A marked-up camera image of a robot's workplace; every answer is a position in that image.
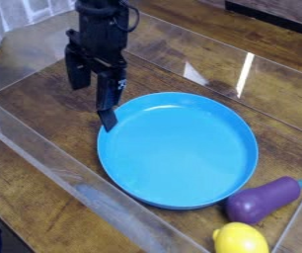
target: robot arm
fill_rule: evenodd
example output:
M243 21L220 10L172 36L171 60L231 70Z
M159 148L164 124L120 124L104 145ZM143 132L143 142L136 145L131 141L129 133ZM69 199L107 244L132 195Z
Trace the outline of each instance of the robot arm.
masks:
M140 21L139 10L127 0L77 0L80 31L69 30L65 48L65 65L72 89L91 85L91 71L97 74L97 114L107 131L117 123L113 107L117 106L127 84L127 60L123 49L128 33ZM129 9L137 20L129 28Z

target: toy lemon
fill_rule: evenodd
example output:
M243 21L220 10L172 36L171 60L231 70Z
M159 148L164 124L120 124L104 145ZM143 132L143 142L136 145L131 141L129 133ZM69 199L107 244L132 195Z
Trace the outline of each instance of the toy lemon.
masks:
M217 253L268 253L264 237L250 225L232 222L213 232Z

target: wooden table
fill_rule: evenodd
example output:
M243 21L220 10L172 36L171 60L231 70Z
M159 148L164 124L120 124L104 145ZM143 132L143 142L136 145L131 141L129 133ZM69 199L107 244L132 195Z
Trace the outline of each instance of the wooden table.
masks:
M254 30L258 22L248 24L251 21L217 12L216 9L208 9L193 1L175 1L172 8L169 8L169 3L169 1L141 2L140 7L168 21L193 28L196 32L213 35L216 39L217 37L228 38L228 40L232 38L229 41L234 45L239 45L243 39L243 47L250 45L248 50L254 49L266 53L274 59L279 57L280 62L286 61L292 66L298 64L298 68L302 69L299 57L291 62L287 61L291 56L300 55L302 50L296 52L290 50L287 53L287 47L271 50L270 42L266 42L264 39L271 39L272 36L271 34L266 37L256 36L256 33L262 31L248 36L247 31ZM201 19L205 13L211 15L211 11L215 19ZM239 32L236 26L232 26L229 30L224 29L231 25L228 20L236 21L236 25L242 24L246 34ZM208 30L216 23L217 29ZM278 36L283 36L284 32L278 28L272 30L275 35L272 39L278 43ZM302 36L288 33L287 39L292 44L302 43ZM275 94L283 92L280 105L292 106L287 104L287 99L294 99L295 94L302 95L302 80L298 80L299 86L284 85L292 81L296 74L286 76L279 74L279 68L264 67L254 77L256 81L251 84L248 94L239 100L234 95L234 84L225 75L227 61L219 57L213 58L217 64L212 69L219 72L221 81L212 76L209 87L195 84L129 54L127 58L129 86L124 93L123 103L135 97L159 91L183 91L215 99L243 116L256 135L259 164L248 187L258 186L283 175L302 178L302 103L288 110L266 105L268 101L276 103L279 100ZM209 59L201 63L209 67L209 64L212 66L209 62L213 61ZM264 80L270 80L268 83L274 83L275 86L263 86ZM268 87L268 92L263 92L259 87ZM2 90L0 105L111 182L100 166L95 150L100 122L95 114L93 98L93 87L76 92L69 89L61 61ZM296 110L300 113L290 116L290 111L294 113ZM276 211L256 226L266 235L270 245L275 244L298 205L299 201ZM227 222L220 207L213 206L197 211L164 211L152 207L147 208L192 237L200 245L212 250L212 231ZM0 217L37 252L143 251L1 141Z

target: toy eggplant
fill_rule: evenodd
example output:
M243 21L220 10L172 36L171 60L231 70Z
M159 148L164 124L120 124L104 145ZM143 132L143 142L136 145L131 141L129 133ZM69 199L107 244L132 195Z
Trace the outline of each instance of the toy eggplant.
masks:
M231 221L259 223L275 210L294 202L302 192L302 180L282 177L268 184L239 191L227 200Z
M268 244L260 232L250 225L232 222L213 232L217 253L268 253Z

